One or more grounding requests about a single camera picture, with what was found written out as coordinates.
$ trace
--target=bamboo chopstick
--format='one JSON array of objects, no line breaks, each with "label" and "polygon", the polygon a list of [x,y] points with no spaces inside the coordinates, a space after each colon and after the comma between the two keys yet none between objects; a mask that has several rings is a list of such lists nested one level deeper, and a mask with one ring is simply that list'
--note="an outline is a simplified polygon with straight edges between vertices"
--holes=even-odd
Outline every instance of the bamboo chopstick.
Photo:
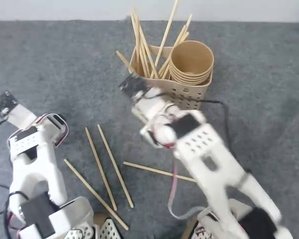
[{"label": "bamboo chopstick", "polygon": [[[136,13],[135,13],[134,10],[133,10],[133,12],[132,12],[132,17],[134,17],[134,19],[136,19],[136,17],[137,17],[137,15],[136,15]],[[154,71],[154,75],[155,75],[155,77],[158,79],[157,70],[156,70],[155,64],[154,64],[154,62],[153,62],[153,59],[152,59],[152,57],[151,57],[150,50],[149,50],[149,46],[148,46],[148,44],[147,44],[147,42],[146,42],[146,39],[145,39],[143,30],[142,30],[142,26],[141,26],[141,24],[140,24],[140,36],[141,36],[141,40],[142,40],[142,42],[143,42],[143,44],[144,44],[146,53],[147,53],[147,55],[148,55],[150,65],[151,65],[151,67],[152,67],[152,70]]]},{"label": "bamboo chopstick", "polygon": [[135,72],[137,74],[136,70],[130,65],[130,63],[127,61],[127,59],[119,51],[116,51],[116,54],[124,62],[124,64],[129,68],[130,71]]},{"label": "bamboo chopstick", "polygon": [[[189,15],[189,18],[188,18],[186,24],[185,24],[185,25],[183,26],[183,28],[181,29],[181,31],[180,31],[180,33],[179,33],[179,35],[178,35],[178,37],[177,37],[177,39],[176,39],[176,41],[175,41],[175,43],[174,43],[174,45],[173,45],[173,48],[179,44],[179,41],[180,41],[181,37],[182,37],[182,36],[186,33],[186,31],[188,30],[188,27],[189,27],[189,25],[190,25],[190,22],[191,22],[192,17],[193,17],[193,14]],[[162,67],[160,68],[160,70],[158,71],[158,75],[159,75],[160,77],[163,75],[163,72],[165,71],[166,67],[168,66],[168,63],[169,63],[169,60],[170,60],[169,57],[166,59],[166,61],[164,62],[164,64],[163,64]]]},{"label": "bamboo chopstick", "polygon": [[[186,32],[180,39],[179,43],[182,43],[189,35],[189,32]],[[169,65],[167,65],[167,67],[165,68],[164,74],[162,75],[162,79],[165,79],[167,73],[169,70]]]},{"label": "bamboo chopstick", "polygon": [[93,144],[93,141],[92,141],[90,132],[89,132],[89,130],[88,130],[87,127],[85,127],[85,132],[86,132],[86,135],[87,135],[88,140],[89,140],[89,142],[90,142],[90,145],[91,145],[91,148],[92,148],[92,151],[93,151],[93,154],[94,154],[96,163],[97,163],[98,166],[99,166],[99,169],[100,169],[100,172],[101,172],[101,175],[102,175],[102,178],[103,178],[103,181],[104,181],[106,190],[108,191],[108,194],[109,194],[109,196],[110,196],[110,199],[111,199],[111,202],[112,202],[114,211],[117,211],[118,208],[117,208],[116,203],[115,203],[115,201],[114,201],[114,197],[113,197],[112,191],[111,191],[111,189],[110,189],[108,180],[107,180],[106,177],[105,177],[105,174],[104,174],[104,171],[103,171],[103,167],[102,167],[102,165],[101,165],[101,161],[100,161],[100,159],[99,159],[99,157],[98,157],[98,154],[97,154],[96,149],[95,149],[95,146],[94,146],[94,144]]},{"label": "bamboo chopstick", "polygon": [[137,39],[137,36],[139,37],[139,45],[136,45],[136,54],[137,54],[137,50],[139,51],[139,57],[141,58],[141,64],[143,67],[143,72],[144,72],[144,76],[146,78],[149,77],[149,65],[148,65],[148,61],[146,58],[146,52],[145,52],[145,48],[144,45],[140,39],[140,23],[139,23],[139,17],[136,16],[136,19],[134,19],[133,14],[131,14],[131,20],[132,20],[132,25],[133,25],[133,30],[134,30],[134,34],[135,34],[135,38]]},{"label": "bamboo chopstick", "polygon": [[82,175],[72,166],[68,160],[64,160],[73,173],[81,180],[81,182],[90,190],[90,192],[100,201],[100,203],[109,211],[109,213],[122,225],[125,230],[129,230],[123,220],[110,208],[110,206],[101,198],[101,196],[91,187],[90,184],[82,177]]},{"label": "bamboo chopstick", "polygon": [[[167,23],[167,26],[166,26],[166,30],[165,30],[165,32],[164,32],[163,39],[162,39],[162,41],[161,41],[161,44],[160,44],[160,47],[159,47],[159,50],[158,50],[158,54],[156,55],[156,59],[155,59],[155,67],[156,67],[157,64],[158,64],[160,55],[161,55],[161,53],[162,53],[162,51],[163,51],[164,44],[165,44],[165,42],[166,42],[166,38],[167,38],[169,29],[170,29],[170,25],[171,25],[171,23],[172,23],[172,21],[173,21],[173,17],[174,17],[176,8],[177,8],[177,4],[178,4],[178,0],[175,0],[175,1],[174,1],[173,9],[172,9],[171,14],[170,14],[170,16],[169,16],[169,20],[168,20],[168,23]],[[152,73],[150,74],[150,77],[152,78],[153,75],[154,75],[154,72],[152,71]]]},{"label": "bamboo chopstick", "polygon": [[145,63],[145,68],[143,69],[144,75],[145,75],[145,77],[149,78],[150,77],[150,67],[149,67],[148,59],[146,57],[146,50],[145,50],[143,41],[141,41],[141,52],[142,52],[143,60]]},{"label": "bamboo chopstick", "polygon": [[125,183],[124,183],[124,181],[123,181],[123,178],[122,178],[122,176],[121,176],[121,173],[120,173],[120,171],[119,171],[119,168],[118,168],[118,166],[117,166],[117,164],[116,164],[116,162],[115,162],[115,159],[114,159],[113,154],[112,154],[112,152],[111,152],[111,149],[110,149],[110,147],[109,147],[109,144],[108,144],[108,142],[107,142],[107,140],[106,140],[106,138],[105,138],[105,136],[104,136],[104,134],[103,134],[103,130],[101,129],[101,126],[100,126],[99,124],[98,124],[98,128],[99,128],[99,132],[100,132],[100,135],[101,135],[101,137],[102,137],[103,143],[104,143],[104,145],[105,145],[105,148],[106,148],[106,150],[108,151],[108,154],[109,154],[109,156],[110,156],[110,159],[111,159],[111,161],[112,161],[112,163],[113,163],[113,166],[114,166],[114,168],[115,168],[116,174],[117,174],[117,176],[118,176],[118,178],[119,178],[119,180],[120,180],[120,183],[121,183],[121,186],[122,186],[122,188],[123,188],[123,191],[124,191],[124,193],[125,193],[125,195],[126,195],[126,197],[127,197],[127,199],[128,199],[128,202],[129,202],[129,204],[130,204],[130,207],[133,208],[133,207],[134,207],[134,204],[133,204],[133,202],[132,202],[132,199],[131,199],[131,197],[130,197],[130,194],[129,194],[129,192],[128,192],[126,186],[125,186]]},{"label": "bamboo chopstick", "polygon": [[136,49],[136,70],[137,73],[140,74],[140,23],[139,23],[139,17],[137,16],[136,19],[134,19],[131,16],[132,19],[132,25],[133,25],[133,30],[134,30],[134,35],[135,35],[135,49]]},{"label": "bamboo chopstick", "polygon": [[[173,48],[172,50],[174,49],[175,46],[177,46],[179,44],[179,41],[181,39],[181,37],[184,35],[184,33],[186,32],[186,25],[183,26],[183,28],[181,29],[174,45],[173,45]],[[165,60],[165,62],[163,63],[162,67],[160,68],[160,70],[158,71],[158,75],[161,77],[163,75],[163,72],[165,71],[166,67],[168,66],[168,63],[169,63],[169,58],[170,58],[170,55],[167,57],[167,59]]]},{"label": "bamboo chopstick", "polygon": [[[158,173],[158,174],[162,174],[162,175],[166,175],[166,176],[171,176],[171,177],[174,176],[172,173],[165,172],[165,171],[158,170],[158,169],[154,169],[154,168],[145,167],[145,166],[138,165],[138,164],[135,164],[135,163],[129,163],[129,162],[124,161],[123,164],[126,165],[126,166],[139,168],[139,169],[143,169],[143,170],[146,170],[146,171],[150,171],[150,172],[154,172],[154,173]],[[193,178],[189,178],[189,177],[185,177],[185,176],[181,176],[181,175],[176,175],[176,178],[186,180],[186,181],[190,181],[190,182],[196,182],[195,179],[193,179]]]}]

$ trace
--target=white plastic part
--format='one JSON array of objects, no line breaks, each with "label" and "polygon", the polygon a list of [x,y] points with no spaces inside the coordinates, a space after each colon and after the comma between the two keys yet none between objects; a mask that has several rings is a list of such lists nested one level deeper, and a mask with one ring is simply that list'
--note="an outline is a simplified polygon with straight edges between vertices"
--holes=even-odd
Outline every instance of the white plastic part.
[{"label": "white plastic part", "polygon": [[[248,239],[231,214],[226,195],[226,187],[239,185],[246,172],[224,146],[213,127],[206,123],[187,134],[177,141],[175,152],[175,156],[178,156],[203,190],[222,228],[240,239]],[[217,168],[210,169],[206,159],[212,160]],[[238,189],[267,211],[275,224],[280,222],[279,209],[252,175]]]},{"label": "white plastic part", "polygon": [[8,115],[7,121],[18,128],[25,129],[36,120],[36,115],[18,104]]},{"label": "white plastic part", "polygon": [[35,224],[32,224],[31,226],[21,230],[19,232],[19,236],[21,239],[42,239]]},{"label": "white plastic part", "polygon": [[[16,141],[16,136],[9,140],[10,154],[13,165],[13,181],[10,192],[22,191],[28,197],[32,196],[35,185],[40,181],[47,181],[50,199],[58,206],[67,200],[67,194],[62,174],[57,168],[54,154],[54,140],[60,130],[48,119],[38,127],[37,132]],[[37,158],[30,160],[24,151],[36,146]],[[11,211],[24,222],[20,215],[19,206],[25,198],[19,194],[10,197]]]},{"label": "white plastic part", "polygon": [[121,239],[120,234],[112,219],[106,219],[100,229],[99,239]]}]

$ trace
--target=chopstick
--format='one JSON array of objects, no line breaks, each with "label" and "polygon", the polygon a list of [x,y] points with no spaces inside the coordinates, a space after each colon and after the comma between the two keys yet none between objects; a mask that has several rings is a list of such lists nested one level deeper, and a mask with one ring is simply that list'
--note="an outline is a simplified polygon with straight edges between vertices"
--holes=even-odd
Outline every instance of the chopstick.
[{"label": "chopstick", "polygon": [[[156,67],[157,64],[158,64],[160,55],[161,55],[161,53],[162,53],[162,51],[163,51],[164,44],[165,44],[165,42],[166,42],[166,38],[167,38],[169,29],[170,29],[170,25],[171,25],[171,23],[172,23],[172,21],[173,21],[173,17],[174,17],[176,8],[177,8],[177,4],[178,4],[178,0],[175,0],[175,1],[174,1],[173,9],[172,9],[171,14],[170,14],[170,16],[169,16],[169,20],[168,20],[168,23],[167,23],[167,26],[166,26],[166,30],[165,30],[164,35],[163,35],[163,39],[162,39],[162,41],[161,41],[161,44],[160,44],[160,47],[159,47],[159,50],[158,50],[158,54],[156,55],[156,59],[155,59],[155,67]],[[154,75],[154,72],[152,71],[151,74],[150,74],[150,78],[152,78],[153,75]]]},{"label": "chopstick", "polygon": [[[131,15],[132,15],[132,17],[134,17],[134,19],[136,19],[137,15],[136,15],[136,13],[135,13],[134,10],[132,11]],[[149,46],[148,46],[148,44],[147,44],[147,42],[146,42],[146,39],[145,39],[143,30],[142,30],[142,26],[141,26],[141,24],[140,24],[140,36],[141,36],[141,40],[142,40],[142,42],[143,42],[143,44],[144,44],[144,48],[145,48],[145,50],[146,50],[146,53],[147,53],[147,55],[148,55],[149,62],[150,62],[150,66],[152,67],[152,70],[154,71],[154,75],[155,75],[155,77],[158,79],[158,73],[157,73],[155,64],[154,64],[154,62],[153,62],[153,59],[152,59],[152,57],[151,57],[151,52],[150,52],[150,50],[149,50]]]},{"label": "chopstick", "polygon": [[114,168],[115,168],[116,174],[117,174],[117,176],[118,176],[118,178],[119,178],[119,181],[120,181],[120,183],[121,183],[121,186],[122,186],[122,188],[123,188],[123,191],[124,191],[124,193],[125,193],[125,195],[126,195],[126,198],[128,199],[128,202],[129,202],[129,204],[130,204],[130,207],[133,208],[133,207],[134,207],[134,204],[133,204],[133,202],[132,202],[132,199],[131,199],[131,197],[130,197],[130,194],[129,194],[129,192],[128,192],[126,186],[125,186],[125,183],[124,183],[124,181],[123,181],[123,178],[122,178],[122,176],[121,176],[121,173],[120,173],[120,171],[119,171],[119,168],[118,168],[118,166],[117,166],[117,164],[116,164],[116,162],[115,162],[115,159],[114,159],[113,154],[112,154],[112,152],[111,152],[111,149],[110,149],[110,147],[109,147],[109,144],[108,144],[108,142],[107,142],[107,140],[106,140],[106,138],[105,138],[105,136],[104,136],[104,134],[103,134],[103,130],[101,129],[101,126],[100,126],[99,124],[98,124],[98,128],[99,128],[99,132],[100,132],[100,135],[101,135],[101,137],[102,137],[103,143],[104,143],[104,145],[105,145],[105,148],[106,148],[106,150],[107,150],[107,152],[108,152],[108,154],[109,154],[109,156],[110,156],[110,159],[111,159],[111,161],[112,161],[112,163],[113,163],[113,166],[114,166]]},{"label": "chopstick", "polygon": [[109,211],[109,213],[122,225],[125,230],[129,230],[123,220],[110,208],[110,206],[101,198],[101,196],[91,187],[91,185],[82,177],[82,175],[72,166],[68,160],[64,160],[66,165],[72,170],[72,172],[81,180],[81,182],[90,190],[90,192],[100,201],[100,203]]},{"label": "chopstick", "polygon": [[93,144],[93,141],[92,141],[90,132],[89,132],[89,130],[88,130],[87,127],[85,127],[85,132],[86,132],[86,135],[87,135],[88,140],[89,140],[89,142],[90,142],[90,145],[91,145],[91,148],[92,148],[92,151],[93,151],[93,154],[94,154],[96,163],[97,163],[98,166],[99,166],[99,169],[100,169],[100,172],[101,172],[101,175],[102,175],[102,178],[103,178],[103,181],[104,181],[106,190],[107,190],[108,193],[109,193],[109,196],[110,196],[110,199],[111,199],[111,202],[112,202],[114,211],[117,211],[118,208],[117,208],[116,203],[115,203],[115,201],[114,201],[114,197],[113,197],[112,191],[111,191],[111,189],[110,189],[108,180],[107,180],[106,177],[105,177],[105,173],[104,173],[104,171],[103,171],[103,167],[102,167],[102,165],[101,165],[101,161],[100,161],[100,159],[99,159],[99,157],[98,157],[98,154],[97,154],[96,149],[95,149],[95,146],[94,146],[94,144]]},{"label": "chopstick", "polygon": [[[162,171],[162,170],[158,170],[158,169],[155,169],[155,168],[150,168],[150,167],[142,166],[142,165],[135,164],[135,163],[129,163],[129,162],[125,162],[124,161],[123,164],[126,165],[126,166],[143,169],[143,170],[150,171],[150,172],[153,172],[153,173],[158,173],[158,174],[162,174],[162,175],[166,175],[166,176],[171,176],[171,177],[174,176],[172,173],[165,172],[165,171]],[[196,182],[195,179],[193,179],[193,178],[189,178],[189,177],[185,177],[185,176],[181,176],[181,175],[176,175],[176,178],[179,178],[179,179],[182,179],[182,180],[186,180],[186,181],[190,181],[190,182]]]}]

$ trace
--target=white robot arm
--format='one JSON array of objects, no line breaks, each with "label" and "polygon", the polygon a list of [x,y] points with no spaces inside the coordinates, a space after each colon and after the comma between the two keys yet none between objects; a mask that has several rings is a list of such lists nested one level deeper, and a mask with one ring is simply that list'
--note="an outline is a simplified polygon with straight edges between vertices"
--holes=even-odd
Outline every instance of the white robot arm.
[{"label": "white robot arm", "polygon": [[[241,167],[202,112],[181,110],[160,88],[149,88],[141,77],[129,76],[120,88],[133,99],[132,112],[146,124],[141,134],[154,147],[171,148],[206,195],[218,220],[200,215],[198,219],[208,226],[214,238],[293,238],[280,225],[281,213],[275,203]],[[247,195],[256,208],[229,200],[227,186]]]},{"label": "white robot arm", "polygon": [[[6,205],[25,224],[18,236],[98,239],[99,227],[93,224],[89,201],[78,197],[67,202],[63,177],[56,165],[54,147],[62,143],[69,131],[64,118],[57,114],[37,118],[9,91],[0,96],[0,116],[18,127],[8,139],[13,182]],[[47,181],[49,190],[35,196],[33,190],[40,181]]]}]

